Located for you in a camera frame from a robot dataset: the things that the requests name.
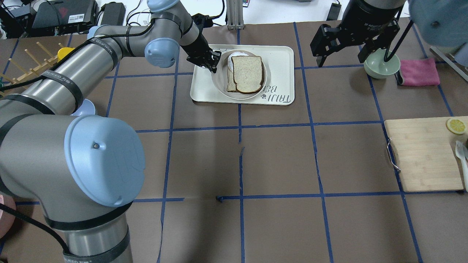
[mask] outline cutting board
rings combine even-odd
[[[466,142],[468,134],[451,133],[446,127],[449,118],[385,121],[405,192],[463,189],[455,142]],[[456,118],[468,124],[468,116]]]

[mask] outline metal handle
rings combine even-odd
[[[392,160],[392,155],[390,154],[390,143],[392,142],[392,138],[388,138],[388,142],[387,142],[387,154],[388,154],[388,158],[390,159],[390,162],[392,163],[393,165],[393,168],[395,168],[395,170],[397,170],[398,172],[401,172],[402,170],[393,162]]]

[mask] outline folded cloth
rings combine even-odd
[[[436,86],[440,84],[436,62],[433,58],[402,60],[396,81],[403,86]]]

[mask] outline silver robot arm tube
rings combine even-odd
[[[65,233],[66,262],[132,262],[125,211],[145,168],[129,125],[69,114],[126,56],[169,67],[180,45],[188,61],[216,71],[219,53],[179,0],[148,0],[148,6],[150,28],[100,27],[46,79],[0,101],[0,191],[40,201],[46,222]]]

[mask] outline sticker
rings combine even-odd
[[[80,14],[80,15],[71,15],[68,18],[68,23],[78,23],[78,22],[83,22],[85,19],[85,14]]]

